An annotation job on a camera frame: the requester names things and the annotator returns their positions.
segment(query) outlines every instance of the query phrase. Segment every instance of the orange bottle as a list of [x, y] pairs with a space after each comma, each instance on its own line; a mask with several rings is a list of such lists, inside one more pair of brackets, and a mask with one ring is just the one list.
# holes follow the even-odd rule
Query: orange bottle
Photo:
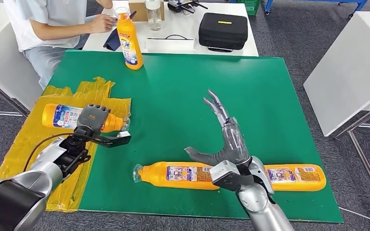
[[[74, 129], [77, 127], [77, 118], [82, 111], [83, 108], [49, 103], [43, 109], [42, 124], [48, 128]], [[122, 119], [113, 114], [108, 114], [101, 131], [112, 132], [128, 130], [129, 124], [129, 118]]]
[[[323, 170], [312, 164], [265, 165], [275, 191], [318, 191], [327, 181]], [[157, 162], [135, 165], [134, 182], [145, 181], [158, 187], [217, 190], [212, 184], [211, 166], [197, 162]]]
[[318, 191], [327, 184], [320, 166], [312, 164], [265, 165], [275, 191]]
[[154, 186], [217, 190], [212, 184], [209, 169], [212, 167], [197, 162], [157, 162], [150, 166], [135, 165], [134, 182], [145, 181]]
[[115, 10], [117, 17], [117, 32], [119, 35], [125, 65], [132, 70], [138, 70], [143, 66], [143, 56], [138, 44], [135, 25], [130, 19], [130, 10], [126, 7], [118, 7]]

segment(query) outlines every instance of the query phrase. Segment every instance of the person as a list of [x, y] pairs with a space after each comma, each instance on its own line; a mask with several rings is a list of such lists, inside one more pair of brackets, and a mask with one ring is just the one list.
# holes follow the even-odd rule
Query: person
[[[110, 9], [112, 0], [96, 0]], [[19, 51], [49, 83], [67, 49], [82, 49], [86, 34], [110, 31], [116, 20], [106, 14], [86, 18], [87, 0], [3, 0]]]

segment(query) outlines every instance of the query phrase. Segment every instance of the clear water bottle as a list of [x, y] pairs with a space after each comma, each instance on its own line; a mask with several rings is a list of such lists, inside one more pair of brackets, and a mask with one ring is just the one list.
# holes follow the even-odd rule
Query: clear water bottle
[[162, 26], [160, 0], [145, 0], [145, 7], [147, 8], [149, 28], [154, 31], [160, 30]]

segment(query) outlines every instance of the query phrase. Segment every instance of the green table mat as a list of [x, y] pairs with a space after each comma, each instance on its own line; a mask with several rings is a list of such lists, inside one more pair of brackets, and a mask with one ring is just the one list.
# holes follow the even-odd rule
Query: green table mat
[[[132, 98], [128, 145], [99, 146], [80, 210], [175, 216], [247, 218], [235, 194], [134, 183], [132, 168], [159, 161], [192, 161], [184, 148], [214, 153], [223, 146], [207, 89], [237, 118], [251, 155], [266, 164], [322, 163], [282, 58], [144, 54], [128, 69], [119, 52], [68, 51], [50, 85], [100, 76], [116, 82], [111, 97]], [[292, 220], [343, 222], [330, 184], [318, 192], [276, 192]]]

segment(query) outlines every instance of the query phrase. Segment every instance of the person's hand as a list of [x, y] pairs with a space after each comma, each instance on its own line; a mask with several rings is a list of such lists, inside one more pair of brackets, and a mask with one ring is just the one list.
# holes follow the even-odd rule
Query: person's hand
[[90, 34], [103, 33], [110, 31], [113, 28], [113, 25], [116, 24], [116, 20], [107, 14], [98, 14], [93, 21], [89, 22], [88, 24]]
[[209, 105], [213, 112], [218, 117], [219, 123], [222, 127], [222, 134], [224, 139], [224, 147], [214, 155], [200, 153], [193, 147], [185, 148], [186, 153], [191, 159], [210, 166], [228, 160], [235, 165], [245, 163], [250, 159], [249, 152], [246, 148], [245, 141], [239, 130], [239, 124], [235, 118], [229, 118], [227, 111], [222, 106], [219, 98], [211, 90], [208, 94], [213, 98], [213, 102], [203, 98], [204, 102]]

